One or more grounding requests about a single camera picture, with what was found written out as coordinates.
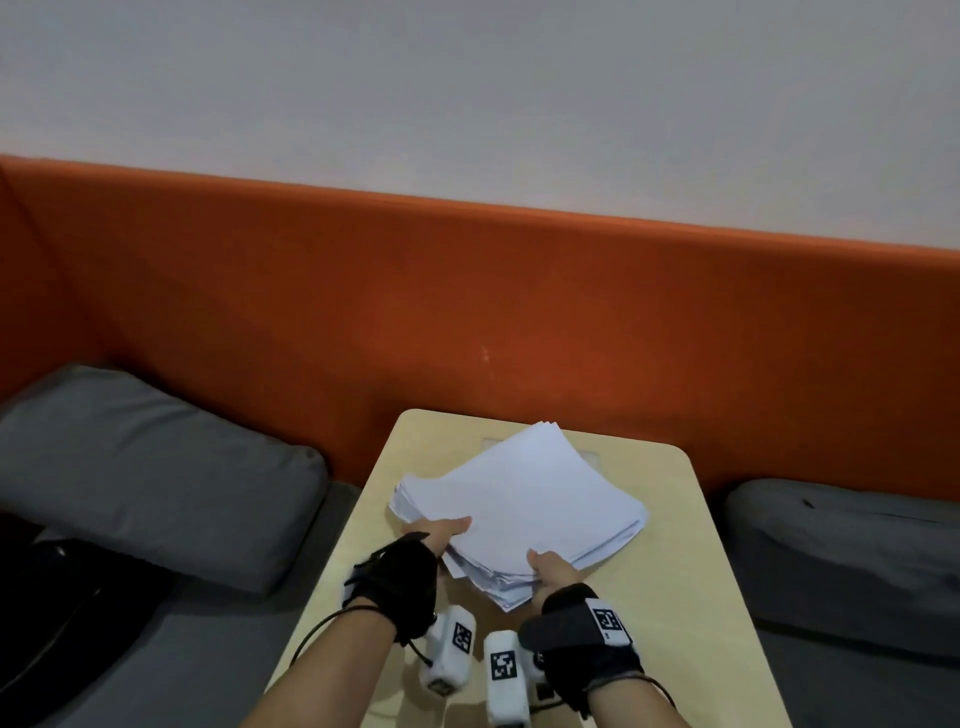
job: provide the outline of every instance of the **white wall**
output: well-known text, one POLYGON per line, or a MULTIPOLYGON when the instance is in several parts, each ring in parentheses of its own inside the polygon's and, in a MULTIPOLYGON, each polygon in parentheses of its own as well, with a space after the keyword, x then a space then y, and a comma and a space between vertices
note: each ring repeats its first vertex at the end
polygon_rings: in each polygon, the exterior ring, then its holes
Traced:
POLYGON ((960 2, 0 0, 0 151, 960 248, 960 2))

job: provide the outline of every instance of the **orange partition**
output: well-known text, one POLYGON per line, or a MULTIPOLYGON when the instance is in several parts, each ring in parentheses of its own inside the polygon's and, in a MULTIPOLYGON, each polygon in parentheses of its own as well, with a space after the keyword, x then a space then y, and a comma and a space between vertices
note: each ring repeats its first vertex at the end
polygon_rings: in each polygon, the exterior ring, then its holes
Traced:
POLYGON ((68 361, 105 356, 0 172, 0 401, 68 361))
POLYGON ((337 477, 424 407, 672 443, 708 491, 960 499, 956 253, 3 165, 118 363, 337 477))

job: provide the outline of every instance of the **light wood tabletop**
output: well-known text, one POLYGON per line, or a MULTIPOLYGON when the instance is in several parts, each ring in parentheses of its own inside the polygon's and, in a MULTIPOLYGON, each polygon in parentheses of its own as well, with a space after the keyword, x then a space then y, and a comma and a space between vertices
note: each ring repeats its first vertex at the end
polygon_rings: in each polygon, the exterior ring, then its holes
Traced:
MULTIPOLYGON (((388 503, 407 473, 438 477, 527 425, 408 410, 396 421, 376 466, 276 667, 290 663, 309 629, 340 608, 352 566, 399 533, 388 503)), ((639 498, 650 520, 621 551, 587 570, 587 582, 610 602, 634 637, 644 669, 660 680, 693 728, 789 728, 790 721, 747 614, 696 475, 673 446, 564 431, 613 485, 639 498)), ((363 725, 382 728, 485 728, 483 641, 517 629, 524 606, 502 613, 466 579, 445 570, 437 611, 462 604, 477 617, 468 686, 445 703, 418 682, 413 651, 394 647, 363 725)), ((534 725, 580 726, 566 706, 534 716, 534 725)))

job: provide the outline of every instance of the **stack of paper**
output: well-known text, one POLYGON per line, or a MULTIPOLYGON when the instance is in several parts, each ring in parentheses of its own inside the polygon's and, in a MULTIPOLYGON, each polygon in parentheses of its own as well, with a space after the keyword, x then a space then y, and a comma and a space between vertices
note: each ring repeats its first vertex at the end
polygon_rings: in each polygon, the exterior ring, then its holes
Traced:
POLYGON ((556 551, 583 569, 647 521, 643 503, 588 465, 554 423, 528 427, 443 477, 404 476, 390 508, 406 522, 473 516, 444 562, 505 612, 533 595, 527 549, 556 551))

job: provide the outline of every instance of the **person's left forearm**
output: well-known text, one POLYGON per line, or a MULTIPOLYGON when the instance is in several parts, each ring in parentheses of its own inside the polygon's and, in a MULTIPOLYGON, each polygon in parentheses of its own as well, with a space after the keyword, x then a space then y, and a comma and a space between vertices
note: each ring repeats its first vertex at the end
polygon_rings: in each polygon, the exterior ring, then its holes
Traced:
MULTIPOLYGON (((370 604, 354 599, 350 606, 370 604)), ((260 700, 240 728, 353 728, 373 697, 396 636, 383 615, 360 610, 332 621, 260 700)))

